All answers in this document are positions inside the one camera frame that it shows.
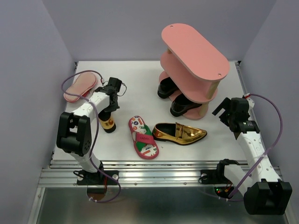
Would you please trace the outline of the upturned pink sole sandal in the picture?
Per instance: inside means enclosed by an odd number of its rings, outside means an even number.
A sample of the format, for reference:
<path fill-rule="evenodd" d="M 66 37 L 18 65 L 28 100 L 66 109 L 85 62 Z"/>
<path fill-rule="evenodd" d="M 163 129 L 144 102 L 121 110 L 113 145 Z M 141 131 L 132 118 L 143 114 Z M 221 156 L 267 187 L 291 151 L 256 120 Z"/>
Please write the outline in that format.
<path fill-rule="evenodd" d="M 93 72 L 84 72 L 78 75 L 75 82 L 66 90 L 66 92 L 86 97 L 90 90 L 97 85 L 97 83 L 98 80 Z M 64 98 L 70 103 L 74 103 L 79 100 L 78 96 L 73 96 L 66 93 L 64 93 Z"/>

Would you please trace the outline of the gold metallic loafer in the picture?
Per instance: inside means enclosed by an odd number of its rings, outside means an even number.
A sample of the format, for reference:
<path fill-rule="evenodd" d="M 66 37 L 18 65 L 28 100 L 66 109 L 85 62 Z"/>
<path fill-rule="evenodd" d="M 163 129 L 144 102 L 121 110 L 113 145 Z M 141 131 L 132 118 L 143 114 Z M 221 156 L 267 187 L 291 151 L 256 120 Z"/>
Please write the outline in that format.
<path fill-rule="evenodd" d="M 179 123 L 158 123 L 152 130 L 154 140 L 168 141 L 178 145 L 194 144 L 207 136 L 207 131 Z"/>
<path fill-rule="evenodd" d="M 111 112 L 101 111 L 98 114 L 99 122 L 106 133 L 112 133 L 116 130 L 116 124 Z"/>

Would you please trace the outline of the black patent loafer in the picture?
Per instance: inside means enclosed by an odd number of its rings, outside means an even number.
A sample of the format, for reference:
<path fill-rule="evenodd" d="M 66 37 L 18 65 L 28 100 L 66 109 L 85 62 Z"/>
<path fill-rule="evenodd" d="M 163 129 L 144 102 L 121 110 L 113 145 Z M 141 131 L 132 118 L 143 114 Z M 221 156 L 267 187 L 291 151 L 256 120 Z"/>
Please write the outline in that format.
<path fill-rule="evenodd" d="M 178 90 L 177 85 L 170 77 L 168 77 L 160 82 L 157 94 L 160 98 L 165 99 L 172 95 L 176 90 Z"/>
<path fill-rule="evenodd" d="M 190 101 L 184 94 L 178 95 L 171 104 L 170 113 L 174 117 L 179 117 L 191 109 L 198 108 L 202 104 Z"/>

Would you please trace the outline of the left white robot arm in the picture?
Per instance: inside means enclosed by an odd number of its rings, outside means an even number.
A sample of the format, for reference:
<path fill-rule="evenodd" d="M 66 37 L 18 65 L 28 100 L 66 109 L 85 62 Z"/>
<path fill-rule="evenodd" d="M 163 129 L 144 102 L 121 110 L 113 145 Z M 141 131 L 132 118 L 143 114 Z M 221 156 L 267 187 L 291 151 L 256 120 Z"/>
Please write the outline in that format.
<path fill-rule="evenodd" d="M 56 145 L 70 154 L 88 172 L 88 179 L 98 184 L 103 181 L 102 162 L 93 154 L 98 133 L 100 112 L 114 112 L 119 109 L 118 93 L 122 81 L 111 77 L 108 83 L 99 87 L 90 98 L 72 112 L 63 112 L 59 118 Z"/>

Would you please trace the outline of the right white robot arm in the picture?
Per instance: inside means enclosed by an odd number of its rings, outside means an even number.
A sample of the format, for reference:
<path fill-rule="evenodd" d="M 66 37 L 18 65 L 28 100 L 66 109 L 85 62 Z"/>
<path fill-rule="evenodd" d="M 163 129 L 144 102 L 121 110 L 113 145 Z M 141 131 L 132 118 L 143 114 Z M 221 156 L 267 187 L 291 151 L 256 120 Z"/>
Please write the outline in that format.
<path fill-rule="evenodd" d="M 224 111 L 219 116 L 220 121 L 234 134 L 249 166 L 249 171 L 245 172 L 238 162 L 224 159 L 218 163 L 215 177 L 220 182 L 228 180 L 233 184 L 234 189 L 226 200 L 231 200 L 240 192 L 250 215 L 283 215 L 292 187 L 279 177 L 270 162 L 268 152 L 274 146 L 264 148 L 257 123 L 249 119 L 249 110 L 253 106 L 254 102 L 249 96 L 225 98 L 213 111 L 213 115 Z"/>

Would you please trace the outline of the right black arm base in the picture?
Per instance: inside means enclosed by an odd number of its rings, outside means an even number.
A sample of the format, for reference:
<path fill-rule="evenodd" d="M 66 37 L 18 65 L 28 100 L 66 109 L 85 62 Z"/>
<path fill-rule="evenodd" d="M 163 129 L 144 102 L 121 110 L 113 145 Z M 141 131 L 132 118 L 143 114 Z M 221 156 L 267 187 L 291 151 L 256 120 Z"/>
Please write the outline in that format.
<path fill-rule="evenodd" d="M 216 166 L 216 169 L 202 169 L 200 171 L 201 177 L 199 182 L 202 184 L 229 184 L 229 179 L 224 176 L 224 168 L 228 165 L 240 165 L 235 160 L 223 159 L 220 160 Z"/>

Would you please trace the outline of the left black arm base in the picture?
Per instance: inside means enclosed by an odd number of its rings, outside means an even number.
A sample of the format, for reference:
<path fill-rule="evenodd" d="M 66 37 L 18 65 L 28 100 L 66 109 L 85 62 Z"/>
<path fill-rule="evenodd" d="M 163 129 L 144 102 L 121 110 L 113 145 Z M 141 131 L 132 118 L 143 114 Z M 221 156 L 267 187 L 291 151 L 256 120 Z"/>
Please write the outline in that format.
<path fill-rule="evenodd" d="M 84 170 L 75 170 L 73 174 L 77 177 L 77 185 L 117 185 L 117 183 L 110 178 L 102 175 L 100 172 L 89 173 Z"/>

